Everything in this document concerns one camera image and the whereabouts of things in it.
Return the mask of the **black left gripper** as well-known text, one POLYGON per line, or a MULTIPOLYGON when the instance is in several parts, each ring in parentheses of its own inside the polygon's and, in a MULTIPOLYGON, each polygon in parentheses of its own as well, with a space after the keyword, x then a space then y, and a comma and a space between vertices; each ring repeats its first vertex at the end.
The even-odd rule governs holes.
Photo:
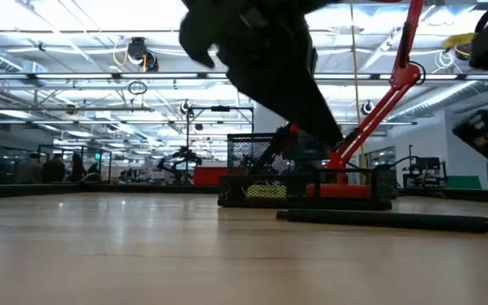
POLYGON ((334 147, 342 141, 313 72, 317 53, 305 15, 325 0, 181 0, 187 13, 179 42, 189 58, 214 67, 264 107, 334 147))

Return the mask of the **yellow-green block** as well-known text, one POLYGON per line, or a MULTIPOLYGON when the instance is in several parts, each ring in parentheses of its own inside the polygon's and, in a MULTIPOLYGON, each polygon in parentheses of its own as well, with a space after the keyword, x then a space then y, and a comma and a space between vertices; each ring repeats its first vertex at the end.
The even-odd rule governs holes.
POLYGON ((287 197, 287 190, 285 186, 275 185, 251 185, 247 189, 247 200, 285 200, 287 197))

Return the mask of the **black mesh desk organizer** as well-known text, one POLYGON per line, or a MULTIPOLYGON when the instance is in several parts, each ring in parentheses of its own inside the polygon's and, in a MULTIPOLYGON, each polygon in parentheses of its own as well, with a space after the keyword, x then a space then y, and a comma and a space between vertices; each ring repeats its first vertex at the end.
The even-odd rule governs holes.
MULTIPOLYGON (((276 155, 271 164, 260 174, 251 175, 249 170, 269 145, 274 133, 233 134, 228 136, 228 174, 219 178, 218 205, 223 208, 308 208, 345 210, 389 210, 391 200, 378 202, 354 202, 350 200, 318 199, 305 194, 307 185, 315 179, 325 181, 329 175, 325 160, 300 159, 297 140, 282 154, 276 155), (285 200, 247 200, 251 185, 285 186, 285 200)), ((357 184, 363 178, 361 168, 348 167, 350 181, 357 184)))

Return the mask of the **green board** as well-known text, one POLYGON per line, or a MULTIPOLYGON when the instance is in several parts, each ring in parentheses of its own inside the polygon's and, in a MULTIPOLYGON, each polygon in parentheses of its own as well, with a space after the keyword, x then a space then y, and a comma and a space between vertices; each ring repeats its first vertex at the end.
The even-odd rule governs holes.
POLYGON ((481 190, 480 178, 475 175, 450 175, 447 177, 446 188, 463 190, 481 190))

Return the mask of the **black background equipment station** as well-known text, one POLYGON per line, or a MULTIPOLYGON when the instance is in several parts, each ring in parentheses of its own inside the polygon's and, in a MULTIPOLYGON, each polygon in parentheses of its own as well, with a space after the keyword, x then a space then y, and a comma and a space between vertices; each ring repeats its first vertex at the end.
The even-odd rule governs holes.
POLYGON ((408 146, 408 166, 402 169, 404 188, 440 189, 447 185, 446 162, 439 157, 418 157, 408 146))

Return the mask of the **red desk lamp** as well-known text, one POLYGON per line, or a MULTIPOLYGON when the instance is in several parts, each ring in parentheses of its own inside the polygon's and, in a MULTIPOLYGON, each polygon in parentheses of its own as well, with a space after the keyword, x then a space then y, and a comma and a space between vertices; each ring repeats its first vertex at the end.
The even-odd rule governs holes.
POLYGON ((408 16, 402 27, 402 36, 389 79, 390 89, 380 99, 372 113, 368 114, 330 153, 330 161, 327 163, 329 175, 325 181, 317 178, 312 184, 306 186, 305 194, 308 197, 354 202, 378 202, 382 199, 389 202, 392 199, 396 185, 391 180, 388 165, 383 164, 373 169, 359 169, 358 173, 362 174, 363 178, 357 184, 353 184, 350 181, 351 173, 347 162, 408 90, 421 79, 422 69, 410 60, 410 52, 423 6, 424 0, 410 1, 408 16))

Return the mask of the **red storage bin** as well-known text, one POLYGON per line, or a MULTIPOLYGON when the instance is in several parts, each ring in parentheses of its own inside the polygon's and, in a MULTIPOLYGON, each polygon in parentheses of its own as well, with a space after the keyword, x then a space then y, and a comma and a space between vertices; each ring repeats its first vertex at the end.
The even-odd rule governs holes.
POLYGON ((193 182, 197 186, 218 186, 219 177, 227 175, 226 167, 196 167, 193 173, 193 182))

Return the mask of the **person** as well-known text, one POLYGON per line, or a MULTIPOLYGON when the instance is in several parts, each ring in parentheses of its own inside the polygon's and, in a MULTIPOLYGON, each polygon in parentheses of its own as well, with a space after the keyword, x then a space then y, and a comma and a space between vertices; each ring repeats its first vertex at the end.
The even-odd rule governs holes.
POLYGON ((72 170, 69 180, 71 182, 78 182, 86 175, 86 170, 83 165, 82 158, 79 154, 72 156, 72 170))
POLYGON ((46 161, 42 166, 42 182, 62 182, 65 176, 65 165, 63 155, 55 154, 52 159, 46 161))
POLYGON ((18 164, 15 182, 18 184, 40 184, 42 182, 42 166, 37 153, 31 153, 27 159, 18 164))

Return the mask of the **black background station frame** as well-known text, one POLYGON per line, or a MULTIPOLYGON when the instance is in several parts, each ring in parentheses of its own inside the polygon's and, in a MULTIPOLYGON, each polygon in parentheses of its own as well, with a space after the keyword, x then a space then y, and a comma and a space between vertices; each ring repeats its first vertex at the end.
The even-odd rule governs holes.
MULTIPOLYGON (((236 106, 210 106, 210 107, 193 107, 186 103, 186 147, 190 149, 191 144, 191 126, 192 125, 244 125, 248 124, 251 126, 251 131, 254 131, 254 108, 253 107, 236 107, 236 106), (218 113, 219 115, 223 113, 229 113, 231 111, 237 112, 240 117, 236 120, 227 119, 207 119, 198 120, 201 114, 204 112, 218 113)), ((213 166, 207 165, 206 167, 226 167, 223 166, 213 166)))

